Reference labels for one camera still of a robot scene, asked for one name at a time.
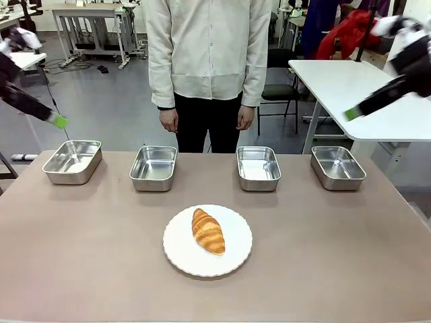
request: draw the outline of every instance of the red cloth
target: red cloth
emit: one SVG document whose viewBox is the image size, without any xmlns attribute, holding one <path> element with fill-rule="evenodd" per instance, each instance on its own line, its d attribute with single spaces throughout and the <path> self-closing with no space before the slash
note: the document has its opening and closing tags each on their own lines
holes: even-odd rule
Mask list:
<svg viewBox="0 0 431 323">
<path fill-rule="evenodd" d="M 370 21 L 370 13 L 364 10 L 355 10 L 337 27 L 326 35 L 321 41 L 316 59 L 330 59 L 335 54 L 335 39 L 341 43 L 341 57 L 348 58 L 356 47 L 361 47 L 365 37 L 366 27 Z M 380 43 L 380 37 L 370 35 L 366 46 Z"/>
</svg>

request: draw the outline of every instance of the hand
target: hand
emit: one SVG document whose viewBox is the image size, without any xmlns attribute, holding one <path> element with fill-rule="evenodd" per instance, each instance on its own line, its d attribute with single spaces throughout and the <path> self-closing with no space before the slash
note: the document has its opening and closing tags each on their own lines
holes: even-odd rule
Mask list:
<svg viewBox="0 0 431 323">
<path fill-rule="evenodd" d="M 178 132 L 178 114 L 176 109 L 160 111 L 160 123 L 170 133 Z"/>
<path fill-rule="evenodd" d="M 238 130 L 247 130 L 255 119 L 255 109 L 249 106 L 241 106 L 238 112 Z"/>
</svg>

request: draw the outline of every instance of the white jacket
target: white jacket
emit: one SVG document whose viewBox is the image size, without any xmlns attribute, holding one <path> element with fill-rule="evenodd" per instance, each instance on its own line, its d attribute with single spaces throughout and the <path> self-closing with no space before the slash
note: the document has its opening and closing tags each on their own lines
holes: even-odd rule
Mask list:
<svg viewBox="0 0 431 323">
<path fill-rule="evenodd" d="M 188 98 L 258 106 L 267 72 L 272 0 L 147 0 L 152 101 Z"/>
</svg>

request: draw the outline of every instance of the metal container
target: metal container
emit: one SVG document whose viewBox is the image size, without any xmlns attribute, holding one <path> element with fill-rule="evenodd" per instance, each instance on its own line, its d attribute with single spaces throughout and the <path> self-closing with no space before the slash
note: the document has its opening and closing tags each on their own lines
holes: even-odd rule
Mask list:
<svg viewBox="0 0 431 323">
<path fill-rule="evenodd" d="M 99 141 L 66 141 L 43 165 L 42 171 L 53 184 L 85 184 L 102 160 L 101 147 Z"/>
<path fill-rule="evenodd" d="M 236 159 L 243 190 L 271 192 L 277 188 L 281 172 L 274 150 L 268 147 L 239 147 Z"/>
<path fill-rule="evenodd" d="M 133 162 L 130 178 L 138 191 L 166 192 L 172 187 L 176 148 L 144 146 Z"/>
<path fill-rule="evenodd" d="M 311 166 L 327 190 L 357 190 L 366 177 L 346 148 L 313 147 L 311 153 Z"/>
</svg>

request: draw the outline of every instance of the chair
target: chair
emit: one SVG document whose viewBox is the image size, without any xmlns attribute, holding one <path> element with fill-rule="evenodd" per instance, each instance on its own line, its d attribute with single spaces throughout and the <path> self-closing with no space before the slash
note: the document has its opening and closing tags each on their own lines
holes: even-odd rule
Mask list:
<svg viewBox="0 0 431 323">
<path fill-rule="evenodd" d="M 289 68 L 289 61 L 297 59 L 294 52 L 290 49 L 270 49 L 268 50 L 268 69 Z M 262 102 L 261 105 L 287 103 L 286 111 L 282 114 L 261 114 L 260 106 L 257 107 L 257 135 L 261 135 L 261 116 L 290 116 L 295 115 L 295 133 L 298 133 L 298 76 L 295 76 L 293 85 L 288 84 L 266 84 L 263 89 L 262 98 L 269 102 Z M 290 101 L 295 101 L 295 113 L 288 113 Z"/>
</svg>

